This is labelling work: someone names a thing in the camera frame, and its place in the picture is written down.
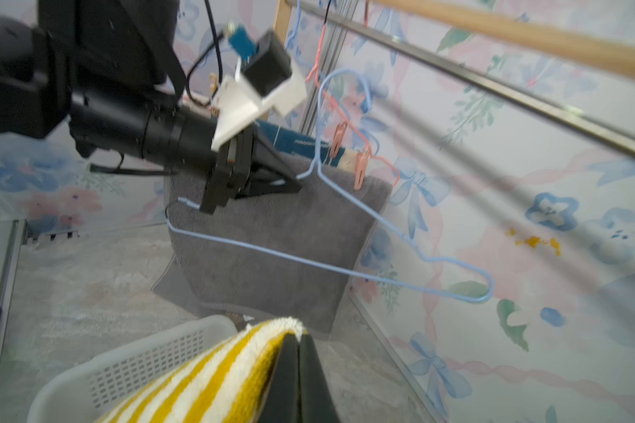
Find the gray floor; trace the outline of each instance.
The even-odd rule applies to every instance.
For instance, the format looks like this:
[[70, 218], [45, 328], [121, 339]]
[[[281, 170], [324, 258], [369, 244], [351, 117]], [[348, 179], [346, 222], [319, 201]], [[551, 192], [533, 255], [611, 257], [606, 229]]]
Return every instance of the gray floor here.
[[[25, 422], [57, 374], [195, 317], [150, 292], [172, 255], [164, 225], [22, 248], [0, 364], [0, 423]], [[431, 422], [350, 303], [322, 365], [344, 422]]]

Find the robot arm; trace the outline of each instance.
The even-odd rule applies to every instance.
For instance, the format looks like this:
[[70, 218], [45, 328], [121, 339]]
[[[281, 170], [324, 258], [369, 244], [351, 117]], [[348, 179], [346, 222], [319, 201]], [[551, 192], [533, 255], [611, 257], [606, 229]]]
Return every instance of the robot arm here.
[[[288, 108], [287, 100], [273, 99], [296, 89], [297, 75], [287, 72], [291, 59], [278, 51], [277, 38], [267, 39], [273, 35], [254, 45], [215, 97], [225, 123], [219, 127], [204, 108], [179, 101], [186, 77], [171, 49], [178, 6], [178, 0], [40, 0], [36, 28], [0, 17], [0, 133], [42, 139], [69, 115], [82, 157], [115, 149], [202, 178], [205, 213], [229, 198], [297, 192], [292, 170], [253, 125], [272, 107]], [[168, 75], [175, 95], [154, 89]], [[237, 86], [246, 88], [242, 99]], [[301, 88], [295, 101], [305, 98]], [[236, 119], [240, 107], [247, 112]], [[273, 183], [279, 179], [285, 183]]]

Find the gray towel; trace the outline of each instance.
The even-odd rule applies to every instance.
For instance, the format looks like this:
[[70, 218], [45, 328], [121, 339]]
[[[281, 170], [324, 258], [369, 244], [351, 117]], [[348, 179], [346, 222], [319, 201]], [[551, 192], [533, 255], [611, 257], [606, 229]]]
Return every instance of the gray towel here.
[[[304, 157], [282, 157], [297, 173], [310, 164]], [[380, 179], [366, 177], [362, 189], [354, 191], [353, 174], [329, 166], [324, 166], [323, 172], [379, 212], [390, 197], [390, 184]], [[302, 184], [297, 194], [230, 200], [214, 215], [183, 204], [171, 207], [169, 215], [174, 226], [181, 229], [352, 269], [374, 226], [373, 218], [329, 188], [316, 174]], [[165, 185], [171, 185], [166, 192], [169, 202], [179, 196], [195, 202], [202, 198], [203, 182], [196, 178], [179, 175]], [[331, 331], [348, 276], [237, 246], [177, 233], [170, 233], [170, 237], [183, 275], [204, 307], [254, 317], [290, 315], [318, 332]], [[168, 289], [169, 286], [161, 286], [160, 291]], [[194, 302], [170, 297], [178, 305]]]

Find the white 3d-printed bracket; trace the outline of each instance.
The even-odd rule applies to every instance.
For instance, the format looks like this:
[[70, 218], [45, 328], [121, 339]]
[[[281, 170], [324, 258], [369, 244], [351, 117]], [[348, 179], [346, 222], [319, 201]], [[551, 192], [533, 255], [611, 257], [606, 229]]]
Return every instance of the white 3d-printed bracket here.
[[212, 101], [212, 105], [219, 109], [212, 151], [218, 152], [223, 144], [269, 110], [274, 109], [285, 117], [307, 97], [303, 74], [293, 59], [292, 76], [265, 97], [261, 97], [240, 72], [241, 66], [242, 61], [238, 59], [235, 78], [224, 76]]

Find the yellow striped towel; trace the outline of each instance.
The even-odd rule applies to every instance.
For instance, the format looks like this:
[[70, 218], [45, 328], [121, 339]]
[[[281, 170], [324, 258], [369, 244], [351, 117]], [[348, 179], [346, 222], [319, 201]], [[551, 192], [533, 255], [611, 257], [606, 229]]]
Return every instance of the yellow striped towel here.
[[282, 339], [302, 323], [264, 321], [155, 379], [96, 423], [248, 423], [260, 412]]

